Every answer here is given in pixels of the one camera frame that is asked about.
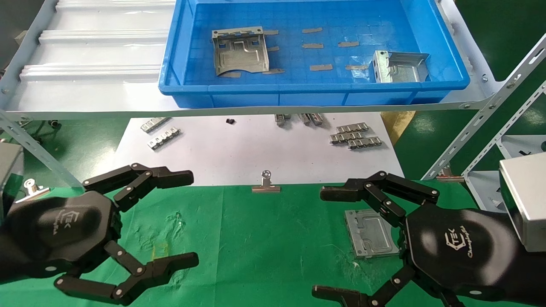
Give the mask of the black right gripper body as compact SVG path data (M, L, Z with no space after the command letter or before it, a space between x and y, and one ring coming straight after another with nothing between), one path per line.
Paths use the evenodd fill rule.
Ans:
M413 282L429 295L515 300L510 272L520 242L506 213L424 205L406 217L404 239Z

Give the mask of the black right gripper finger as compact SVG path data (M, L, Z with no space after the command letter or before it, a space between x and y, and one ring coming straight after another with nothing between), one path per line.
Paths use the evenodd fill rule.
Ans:
M441 300L445 307L463 306L463 303L456 297L456 289L465 281L462 272L447 269L442 272L429 273L408 265L398 270L372 295L319 284L312 287L311 294L315 298L338 302L343 307L384 307L410 281L414 281L426 294Z
M391 226L405 229L407 212L391 196L414 204L436 204L439 191L403 177L379 171L367 178L351 178L342 186L323 186L320 198L330 202L365 202Z

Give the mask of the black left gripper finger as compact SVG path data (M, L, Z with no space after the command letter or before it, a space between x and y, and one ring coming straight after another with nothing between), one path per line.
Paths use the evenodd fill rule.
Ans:
M129 277L119 285L81 279L81 270L74 269L55 281L55 287L67 296L99 301L108 304L128 306L147 289L167 284L174 272L196 267L197 253L162 257L141 264L117 242L109 241L104 251L121 265Z
M116 210L126 212L155 188L167 189L194 183L192 171L170 171L166 166L149 168L133 163L83 181L85 191L107 194L119 190L113 197Z

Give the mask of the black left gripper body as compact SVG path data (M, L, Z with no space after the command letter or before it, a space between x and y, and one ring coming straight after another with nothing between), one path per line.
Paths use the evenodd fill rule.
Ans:
M1 283L92 272L121 227L113 201L96 191L14 204L1 223Z

